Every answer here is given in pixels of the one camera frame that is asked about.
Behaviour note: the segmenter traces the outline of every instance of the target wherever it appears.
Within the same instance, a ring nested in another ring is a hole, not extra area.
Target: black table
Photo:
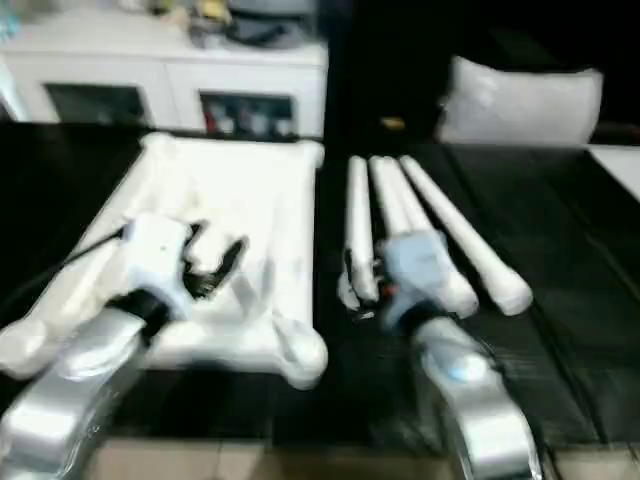
[[[0,128],[3,151],[20,152],[20,158],[5,158],[0,178],[5,292],[75,245],[135,160],[142,133]],[[465,327],[493,348],[536,432],[554,447],[640,440],[640,224],[628,222],[640,218],[640,205],[583,151],[401,150],[414,155],[533,288],[534,306],[504,317],[450,243],[481,297],[479,313]],[[314,318],[330,355],[320,384],[300,392],[268,374],[152,371],[118,410],[114,434],[419,451],[432,446],[438,429],[416,413],[403,341],[382,335],[373,323],[352,322],[336,298],[346,160],[328,152],[317,180]],[[374,232],[381,238],[373,203]],[[28,308],[37,293],[12,315]],[[0,408],[24,385],[0,377]]]

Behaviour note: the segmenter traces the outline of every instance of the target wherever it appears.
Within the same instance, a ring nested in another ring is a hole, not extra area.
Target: cabinet door
[[[179,126],[160,62],[14,55],[7,66],[34,121]]]
[[[183,128],[264,140],[322,136],[323,68],[212,62],[167,70]]]

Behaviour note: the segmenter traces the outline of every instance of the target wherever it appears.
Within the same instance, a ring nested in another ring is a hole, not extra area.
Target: white shelf
[[[171,61],[288,65],[327,68],[327,49],[310,44],[289,50],[258,50],[235,44],[201,50],[188,36],[147,15],[118,10],[73,9],[24,25],[0,54],[145,57]]]
[[[636,200],[640,201],[640,148],[619,145],[589,146],[589,151]]]

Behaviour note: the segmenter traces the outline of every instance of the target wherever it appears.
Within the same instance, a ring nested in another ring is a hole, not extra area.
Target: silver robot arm
[[[398,191],[409,185],[386,174],[382,159],[371,164],[388,234],[379,254],[386,281],[394,286],[386,305],[377,309],[378,318],[384,328],[402,332],[415,350],[417,387],[427,393],[421,407],[441,417],[458,478],[540,480],[526,417],[490,353],[458,326],[449,313],[458,309],[442,301],[452,268],[442,261],[441,239],[424,228],[411,232],[401,200],[412,192]],[[414,210],[417,217],[418,207]],[[462,310],[472,313],[475,306]]]
[[[4,414],[0,478],[82,478],[168,313],[153,294],[136,290],[90,320]]]
[[[185,272],[182,257],[190,239],[188,225],[151,214],[125,230],[121,248],[132,289],[80,327],[5,412],[0,479],[83,477],[111,413],[140,376],[155,335],[170,320],[188,317],[194,296],[211,294],[243,251],[236,242],[215,272]]]

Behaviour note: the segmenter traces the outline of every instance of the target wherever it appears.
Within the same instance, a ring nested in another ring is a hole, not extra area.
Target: white foam tray
[[[212,299],[196,303],[191,320],[159,334],[147,366],[211,360],[313,385],[327,362],[312,326],[314,180],[322,147],[158,133],[142,145],[76,250],[145,211],[209,222],[189,252],[201,270],[215,268],[235,239],[249,239],[238,271]],[[78,326],[127,290],[121,255],[111,242],[61,271],[26,317],[0,331],[0,368],[28,377],[46,366]]]

